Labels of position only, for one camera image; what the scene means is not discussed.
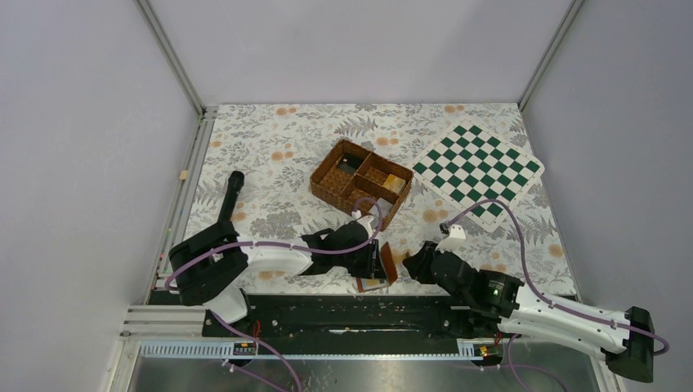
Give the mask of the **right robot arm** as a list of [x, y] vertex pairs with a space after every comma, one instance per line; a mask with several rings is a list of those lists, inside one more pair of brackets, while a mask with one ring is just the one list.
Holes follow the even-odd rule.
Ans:
[[654, 327], [643, 308], [604, 310], [546, 294], [511, 275], [475, 269], [431, 241], [403, 265], [413, 280], [439, 286], [464, 306], [459, 327], [444, 319], [460, 337], [537, 337], [598, 359], [629, 380], [654, 380]]

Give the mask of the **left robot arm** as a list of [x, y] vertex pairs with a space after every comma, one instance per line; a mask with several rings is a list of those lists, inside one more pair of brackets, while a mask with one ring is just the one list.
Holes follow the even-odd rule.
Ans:
[[352, 220], [336, 230], [284, 241], [241, 236], [231, 222], [216, 223], [169, 252], [173, 272], [165, 281], [181, 303], [202, 305], [226, 323], [248, 314], [248, 301], [235, 280], [244, 273], [326, 274], [335, 267], [363, 276], [375, 257], [374, 216]]

